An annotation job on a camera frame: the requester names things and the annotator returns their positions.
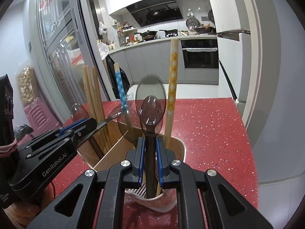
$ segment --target built-in oven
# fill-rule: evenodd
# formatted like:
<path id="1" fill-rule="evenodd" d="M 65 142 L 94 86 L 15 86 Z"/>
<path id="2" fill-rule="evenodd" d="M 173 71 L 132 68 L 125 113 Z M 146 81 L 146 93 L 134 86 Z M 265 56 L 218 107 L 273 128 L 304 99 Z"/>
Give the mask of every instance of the built-in oven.
<path id="1" fill-rule="evenodd" d="M 181 40 L 184 67 L 218 69 L 217 39 Z"/>

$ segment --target silver bolt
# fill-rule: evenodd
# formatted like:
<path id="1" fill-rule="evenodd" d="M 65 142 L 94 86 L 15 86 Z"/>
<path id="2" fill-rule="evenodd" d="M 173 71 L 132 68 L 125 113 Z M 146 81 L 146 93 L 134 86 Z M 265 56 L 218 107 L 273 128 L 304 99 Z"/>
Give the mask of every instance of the silver bolt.
<path id="1" fill-rule="evenodd" d="M 175 160 L 172 161 L 172 165 L 173 165 L 173 166 L 179 166 L 179 165 L 181 165 L 181 161 L 175 159 Z"/>
<path id="2" fill-rule="evenodd" d="M 85 176 L 86 176 L 86 177 L 91 177 L 91 176 L 93 176 L 93 175 L 94 175 L 94 170 L 89 169 L 89 170 L 86 170 L 86 171 L 85 171 Z"/>
<path id="3" fill-rule="evenodd" d="M 207 174 L 210 176 L 210 177 L 214 177 L 216 176 L 217 172 L 213 169 L 210 169 L 207 171 Z"/>
<path id="4" fill-rule="evenodd" d="M 127 166 L 130 165 L 130 162 L 129 162 L 128 160 L 124 160 L 124 161 L 121 162 L 121 165 L 122 165 L 123 167 L 127 167 Z"/>

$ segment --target triangular cutout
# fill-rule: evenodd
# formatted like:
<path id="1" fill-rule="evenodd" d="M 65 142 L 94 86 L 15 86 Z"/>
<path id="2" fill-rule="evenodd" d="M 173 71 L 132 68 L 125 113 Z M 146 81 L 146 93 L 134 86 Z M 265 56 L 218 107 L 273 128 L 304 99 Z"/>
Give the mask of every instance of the triangular cutout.
<path id="1" fill-rule="evenodd" d="M 74 189 L 55 206 L 55 211 L 71 217 L 82 189 L 82 184 L 76 185 Z"/>
<path id="2" fill-rule="evenodd" d="M 246 207 L 222 184 L 218 186 L 229 216 L 242 213 Z"/>

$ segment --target red table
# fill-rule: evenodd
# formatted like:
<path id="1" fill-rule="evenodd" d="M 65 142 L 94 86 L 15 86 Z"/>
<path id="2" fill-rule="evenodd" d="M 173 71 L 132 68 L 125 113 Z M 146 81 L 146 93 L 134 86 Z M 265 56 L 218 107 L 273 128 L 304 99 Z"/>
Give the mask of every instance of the red table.
<path id="1" fill-rule="evenodd" d="M 117 104 L 103 103 L 105 114 Z M 257 173 L 251 146 L 232 99 L 176 100 L 172 136 L 186 145 L 185 162 L 188 165 L 201 171 L 217 170 L 255 208 L 258 207 Z M 84 161 L 76 156 L 55 178 L 56 193 L 62 192 L 87 169 Z M 123 228 L 178 228 L 177 207 L 162 214 L 125 198 Z"/>

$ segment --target clear plastic bag of nuts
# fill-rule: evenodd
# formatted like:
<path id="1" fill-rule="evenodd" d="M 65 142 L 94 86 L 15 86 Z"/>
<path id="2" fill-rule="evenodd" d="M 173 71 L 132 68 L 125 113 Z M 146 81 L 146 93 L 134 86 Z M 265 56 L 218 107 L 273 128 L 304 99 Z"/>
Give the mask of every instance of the clear plastic bag of nuts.
<path id="1" fill-rule="evenodd" d="M 22 105 L 25 107 L 32 103 L 37 95 L 37 81 L 34 67 L 30 62 L 20 64 L 16 73 L 17 85 Z"/>

